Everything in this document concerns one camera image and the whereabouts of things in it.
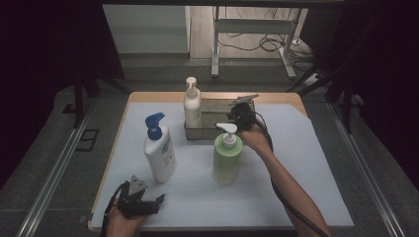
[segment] shampoo bottle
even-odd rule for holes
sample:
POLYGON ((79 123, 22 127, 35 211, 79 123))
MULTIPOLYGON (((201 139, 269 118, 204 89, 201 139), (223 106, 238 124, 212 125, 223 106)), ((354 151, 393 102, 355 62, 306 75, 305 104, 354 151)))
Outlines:
POLYGON ((228 185, 235 179, 243 142, 234 133, 237 126, 233 123, 217 123, 226 133, 219 135, 214 142, 213 150, 213 178, 223 185, 228 185))
POLYGON ((188 89, 185 92, 185 128, 202 128, 201 118, 201 91, 197 88, 197 79, 186 79, 188 89))
POLYGON ((163 118, 164 114, 158 113, 145 119, 148 131, 144 141, 144 154, 155 181, 160 184, 169 180, 176 168, 169 128, 165 125, 159 126, 163 118))

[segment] bottle cap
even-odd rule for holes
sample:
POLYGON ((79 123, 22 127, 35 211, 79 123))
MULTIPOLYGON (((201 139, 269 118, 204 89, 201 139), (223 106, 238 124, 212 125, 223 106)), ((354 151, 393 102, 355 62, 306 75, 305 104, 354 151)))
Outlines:
POLYGON ((161 128, 160 126, 158 126, 159 122, 161 121, 161 119, 164 118, 164 114, 163 113, 157 113, 154 114, 152 116, 149 116, 145 119, 145 124, 148 127, 148 138, 150 138, 150 140, 158 140, 161 138, 162 136, 162 132, 161 132, 161 128))
POLYGON ((237 125, 233 123, 217 123, 216 127, 219 127, 226 132, 222 138, 222 144, 228 148, 233 147, 237 140, 236 135, 234 134, 237 131, 237 125))
POLYGON ((197 78, 195 77, 188 77, 186 79, 186 86, 188 89, 186 90, 186 95, 189 99, 195 99, 198 96, 197 86, 197 78))

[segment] blue pump head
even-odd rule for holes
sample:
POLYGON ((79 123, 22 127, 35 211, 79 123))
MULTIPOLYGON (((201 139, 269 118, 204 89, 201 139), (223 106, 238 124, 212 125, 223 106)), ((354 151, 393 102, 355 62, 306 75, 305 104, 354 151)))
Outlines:
POLYGON ((148 134, 148 138, 150 138, 150 140, 158 140, 158 139, 161 138, 162 133, 161 133, 160 126, 158 126, 158 123, 163 118, 164 118, 163 113, 157 113, 157 114, 149 116, 145 119, 145 124, 148 127, 147 134, 148 134))

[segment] green bottle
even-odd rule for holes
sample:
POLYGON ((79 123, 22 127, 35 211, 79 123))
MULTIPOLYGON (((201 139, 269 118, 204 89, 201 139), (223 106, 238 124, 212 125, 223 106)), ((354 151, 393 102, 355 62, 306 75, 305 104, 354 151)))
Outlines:
POLYGON ((237 131, 235 124, 217 123, 216 126, 226 133, 214 142, 212 177, 220 184, 228 185, 237 175, 243 142, 234 134, 237 131))

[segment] soap dispenser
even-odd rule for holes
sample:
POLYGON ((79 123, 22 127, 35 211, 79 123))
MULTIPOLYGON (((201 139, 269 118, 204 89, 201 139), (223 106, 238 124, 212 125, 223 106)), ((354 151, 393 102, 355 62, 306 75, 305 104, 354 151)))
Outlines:
POLYGON ((164 114, 158 113, 145 119, 148 131, 144 141, 144 154, 154 179, 159 184, 169 180, 176 168, 169 128, 165 125, 159 126, 163 118, 164 114))
POLYGON ((186 79, 184 98, 185 128, 202 128, 201 112, 201 91, 197 88, 197 79, 188 77, 186 79))
POLYGON ((226 133, 220 134, 214 142, 212 177, 223 185, 234 181, 240 163, 243 142, 234 133, 237 126, 233 123, 217 123, 226 133))

